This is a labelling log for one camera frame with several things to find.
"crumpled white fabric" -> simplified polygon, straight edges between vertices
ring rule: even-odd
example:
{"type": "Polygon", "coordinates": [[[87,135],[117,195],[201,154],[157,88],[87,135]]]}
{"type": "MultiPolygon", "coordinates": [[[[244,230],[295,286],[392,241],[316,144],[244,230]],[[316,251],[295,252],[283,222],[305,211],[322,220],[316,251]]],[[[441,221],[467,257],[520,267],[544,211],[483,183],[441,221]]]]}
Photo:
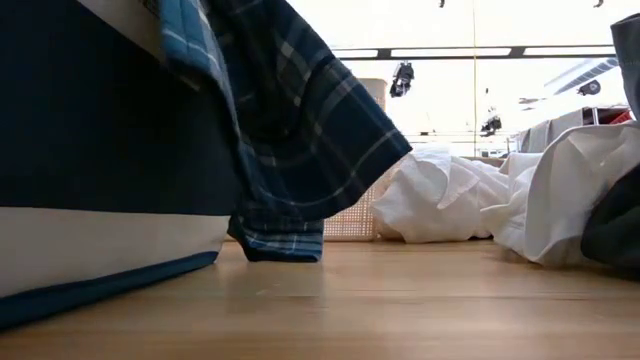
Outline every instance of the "crumpled white fabric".
{"type": "Polygon", "coordinates": [[[371,211],[383,237],[408,243],[488,237],[480,210],[508,201],[507,182],[493,166],[426,144],[404,159],[371,211]]]}
{"type": "Polygon", "coordinates": [[[580,265],[589,214],[640,163],[637,123],[569,129],[544,154],[511,154],[509,200],[482,210],[497,243],[546,266],[580,265]]]}

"wicker basket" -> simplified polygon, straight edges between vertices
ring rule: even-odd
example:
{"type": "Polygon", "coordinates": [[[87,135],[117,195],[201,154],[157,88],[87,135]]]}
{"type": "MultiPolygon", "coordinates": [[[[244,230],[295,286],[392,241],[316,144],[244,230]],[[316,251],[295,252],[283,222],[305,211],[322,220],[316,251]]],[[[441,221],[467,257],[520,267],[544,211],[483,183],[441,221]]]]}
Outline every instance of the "wicker basket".
{"type": "MultiPolygon", "coordinates": [[[[387,82],[382,79],[360,79],[382,110],[386,109],[387,82]]],[[[369,209],[373,199],[381,196],[380,188],[388,182],[389,173],[376,182],[352,207],[325,220],[326,241],[372,241],[377,237],[376,224],[369,209]]]]}

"navy blue fabric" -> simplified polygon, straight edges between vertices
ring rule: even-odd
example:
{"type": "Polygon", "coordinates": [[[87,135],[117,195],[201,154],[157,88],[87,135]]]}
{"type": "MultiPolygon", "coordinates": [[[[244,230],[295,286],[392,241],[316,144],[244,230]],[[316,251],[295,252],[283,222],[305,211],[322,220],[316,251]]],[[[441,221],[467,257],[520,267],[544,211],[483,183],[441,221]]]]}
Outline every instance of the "navy blue fabric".
{"type": "Polygon", "coordinates": [[[98,279],[0,298],[0,331],[211,265],[217,256],[217,252],[206,252],[98,279]]]}
{"type": "Polygon", "coordinates": [[[591,260],[640,271],[640,166],[618,180],[594,207],[580,249],[591,260]]]}
{"type": "Polygon", "coordinates": [[[76,0],[0,12],[0,206],[230,215],[224,97],[196,92],[76,0]]]}
{"type": "Polygon", "coordinates": [[[406,139],[285,0],[160,3],[167,57],[231,111],[249,184],[232,234],[261,259],[319,259],[322,219],[355,204],[406,139]]]}

